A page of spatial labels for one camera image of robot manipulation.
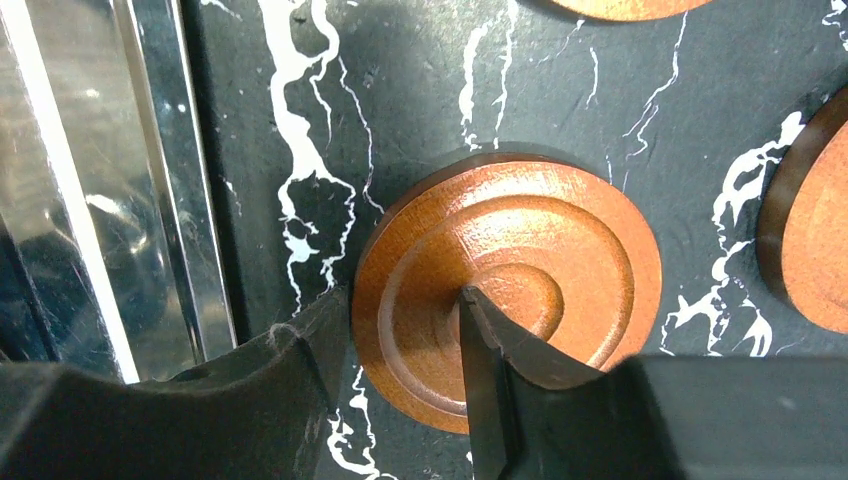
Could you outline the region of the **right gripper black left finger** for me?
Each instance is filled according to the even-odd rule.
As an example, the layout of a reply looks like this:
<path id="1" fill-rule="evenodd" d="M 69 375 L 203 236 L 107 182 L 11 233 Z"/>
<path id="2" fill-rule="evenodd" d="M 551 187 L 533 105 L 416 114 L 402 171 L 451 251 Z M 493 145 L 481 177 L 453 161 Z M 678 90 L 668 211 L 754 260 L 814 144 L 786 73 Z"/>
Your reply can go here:
<path id="1" fill-rule="evenodd" d="M 166 381 L 1 366 L 5 479 L 309 479 L 338 402 L 350 293 Z"/>

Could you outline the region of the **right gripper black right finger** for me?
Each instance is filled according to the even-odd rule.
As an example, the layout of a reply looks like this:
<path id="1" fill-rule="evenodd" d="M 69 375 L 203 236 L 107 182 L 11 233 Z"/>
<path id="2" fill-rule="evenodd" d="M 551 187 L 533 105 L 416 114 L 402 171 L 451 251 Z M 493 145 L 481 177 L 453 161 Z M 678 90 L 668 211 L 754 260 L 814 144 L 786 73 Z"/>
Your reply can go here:
<path id="1" fill-rule="evenodd" d="M 631 356 L 602 372 L 458 300 L 478 479 L 843 479 L 847 362 Z"/>

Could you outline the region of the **brown wooden coaster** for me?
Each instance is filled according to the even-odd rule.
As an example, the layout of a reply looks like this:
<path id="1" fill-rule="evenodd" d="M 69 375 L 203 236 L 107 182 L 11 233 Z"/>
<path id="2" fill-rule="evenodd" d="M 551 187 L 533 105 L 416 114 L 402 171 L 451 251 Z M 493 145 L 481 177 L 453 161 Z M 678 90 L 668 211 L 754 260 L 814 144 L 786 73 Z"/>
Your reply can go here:
<path id="1" fill-rule="evenodd" d="M 594 19 L 640 22 L 685 13 L 710 3 L 710 0 L 554 0 L 554 3 Z"/>
<path id="2" fill-rule="evenodd" d="M 464 434 L 464 287 L 546 345 L 606 371 L 645 345 L 662 282 L 651 227 L 608 181 L 542 155 L 477 154 L 386 211 L 356 269 L 353 340 L 392 407 Z"/>
<path id="3" fill-rule="evenodd" d="M 765 192 L 756 255 L 772 294 L 814 325 L 847 331 L 847 91 L 801 130 Z"/>

